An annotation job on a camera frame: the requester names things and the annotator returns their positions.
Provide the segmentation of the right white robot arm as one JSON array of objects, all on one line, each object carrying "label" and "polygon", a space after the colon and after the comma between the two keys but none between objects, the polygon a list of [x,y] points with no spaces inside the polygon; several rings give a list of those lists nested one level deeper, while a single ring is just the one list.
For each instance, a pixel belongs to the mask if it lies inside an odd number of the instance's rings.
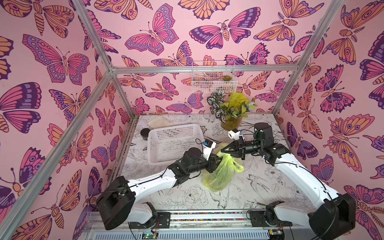
[{"label": "right white robot arm", "polygon": [[256,123],[251,141],[244,140],[238,129],[230,130],[228,136],[232,142],[222,149],[222,153],[242,160],[246,155],[262,157],[288,177],[314,206],[308,209],[283,201],[268,204],[265,219],[270,226],[290,222],[311,229],[316,240],[334,240],[355,228],[356,203],[353,198],[326,186],[288,148],[275,143],[269,124]]}]

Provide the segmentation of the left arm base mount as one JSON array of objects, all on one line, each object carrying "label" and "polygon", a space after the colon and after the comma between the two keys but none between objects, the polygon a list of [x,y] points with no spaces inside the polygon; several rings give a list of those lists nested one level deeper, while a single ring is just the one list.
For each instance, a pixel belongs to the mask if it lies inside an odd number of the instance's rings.
[{"label": "left arm base mount", "polygon": [[133,229],[168,229],[171,223],[171,213],[158,212],[149,202],[134,204],[127,222]]}]

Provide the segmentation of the yellow-green plastic bag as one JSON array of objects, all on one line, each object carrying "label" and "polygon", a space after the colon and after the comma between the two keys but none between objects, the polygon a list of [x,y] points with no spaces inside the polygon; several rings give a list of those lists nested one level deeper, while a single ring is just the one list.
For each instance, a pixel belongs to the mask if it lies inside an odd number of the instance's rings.
[{"label": "yellow-green plastic bag", "polygon": [[219,166],[213,173],[205,172],[203,175],[203,186],[212,192],[222,191],[232,180],[235,173],[242,173],[244,167],[241,158],[232,157],[230,154],[222,153],[222,149],[228,143],[220,143],[213,153],[222,158]]}]

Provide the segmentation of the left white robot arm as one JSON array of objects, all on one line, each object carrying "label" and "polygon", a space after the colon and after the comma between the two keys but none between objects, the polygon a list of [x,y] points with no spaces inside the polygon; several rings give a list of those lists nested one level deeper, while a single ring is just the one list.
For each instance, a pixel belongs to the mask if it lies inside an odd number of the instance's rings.
[{"label": "left white robot arm", "polygon": [[114,179],[96,201],[104,228],[107,231],[133,221],[150,227],[157,217],[150,203],[139,205],[139,200],[164,189],[171,189],[191,179],[191,174],[206,170],[214,172],[222,157],[209,154],[205,159],[197,148],[190,148],[182,158],[167,166],[163,172],[142,179],[126,180],[120,176]]}]

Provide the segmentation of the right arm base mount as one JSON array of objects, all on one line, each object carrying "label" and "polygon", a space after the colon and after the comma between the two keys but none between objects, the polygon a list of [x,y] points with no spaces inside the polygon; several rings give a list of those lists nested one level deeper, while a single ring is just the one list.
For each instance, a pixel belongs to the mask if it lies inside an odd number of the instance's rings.
[{"label": "right arm base mount", "polygon": [[284,201],[275,201],[265,205],[263,210],[248,210],[246,217],[251,221],[252,227],[292,227],[293,224],[287,221],[281,221],[275,214],[275,207]]}]

